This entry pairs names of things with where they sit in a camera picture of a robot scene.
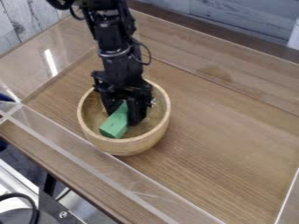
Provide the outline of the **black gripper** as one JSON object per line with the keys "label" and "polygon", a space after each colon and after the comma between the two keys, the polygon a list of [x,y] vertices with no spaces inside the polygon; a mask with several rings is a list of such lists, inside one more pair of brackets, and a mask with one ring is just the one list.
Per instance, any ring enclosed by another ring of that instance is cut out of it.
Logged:
{"label": "black gripper", "polygon": [[146,116],[152,100],[153,86],[142,77],[144,66],[141,53],[98,52],[101,71],[93,71],[94,91],[98,93],[105,111],[109,115],[125,100],[127,107],[127,124],[135,126]]}

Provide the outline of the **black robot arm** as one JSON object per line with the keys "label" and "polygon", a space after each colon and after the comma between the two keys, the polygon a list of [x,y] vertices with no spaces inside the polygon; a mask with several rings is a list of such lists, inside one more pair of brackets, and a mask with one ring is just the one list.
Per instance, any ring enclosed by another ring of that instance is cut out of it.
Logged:
{"label": "black robot arm", "polygon": [[148,65],[141,59],[145,47],[134,37],[135,20],[126,0],[45,0],[59,11],[73,12],[82,20],[97,42],[97,56],[101,58],[101,71],[90,73],[101,102],[109,114],[121,104],[126,105],[127,124],[135,126],[146,116],[146,108],[153,99],[153,86],[142,77]]}

